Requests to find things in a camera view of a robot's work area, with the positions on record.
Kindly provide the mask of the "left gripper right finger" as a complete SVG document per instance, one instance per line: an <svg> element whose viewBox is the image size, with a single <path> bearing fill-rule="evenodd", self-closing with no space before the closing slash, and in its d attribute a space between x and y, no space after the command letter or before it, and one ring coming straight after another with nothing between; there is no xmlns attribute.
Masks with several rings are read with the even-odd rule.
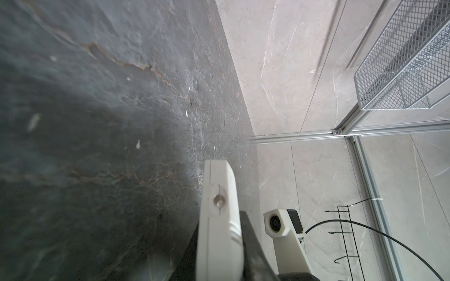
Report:
<svg viewBox="0 0 450 281"><path fill-rule="evenodd" d="M244 248L243 281L278 281L278 276L270 267L255 230L245 211L240 211Z"/></svg>

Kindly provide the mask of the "white remote control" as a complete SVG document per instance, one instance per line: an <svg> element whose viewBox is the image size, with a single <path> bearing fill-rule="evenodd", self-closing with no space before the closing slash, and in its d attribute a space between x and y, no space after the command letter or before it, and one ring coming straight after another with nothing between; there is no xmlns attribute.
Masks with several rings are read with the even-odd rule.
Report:
<svg viewBox="0 0 450 281"><path fill-rule="evenodd" d="M203 173L197 281L239 281L244 247L234 172L226 160L207 160Z"/></svg>

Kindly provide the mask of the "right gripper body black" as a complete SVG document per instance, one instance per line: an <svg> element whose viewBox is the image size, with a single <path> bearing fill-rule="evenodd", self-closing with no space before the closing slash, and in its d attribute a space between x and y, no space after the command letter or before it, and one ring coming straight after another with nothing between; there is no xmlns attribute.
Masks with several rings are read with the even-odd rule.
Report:
<svg viewBox="0 0 450 281"><path fill-rule="evenodd" d="M278 274L277 277L280 281L320 281L316 276L308 272Z"/></svg>

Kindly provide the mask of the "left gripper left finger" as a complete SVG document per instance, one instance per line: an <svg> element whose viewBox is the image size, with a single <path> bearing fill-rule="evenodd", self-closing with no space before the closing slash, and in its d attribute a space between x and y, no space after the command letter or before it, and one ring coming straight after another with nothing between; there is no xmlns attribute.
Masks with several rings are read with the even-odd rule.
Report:
<svg viewBox="0 0 450 281"><path fill-rule="evenodd" d="M182 259L169 281L195 281L199 225L196 226Z"/></svg>

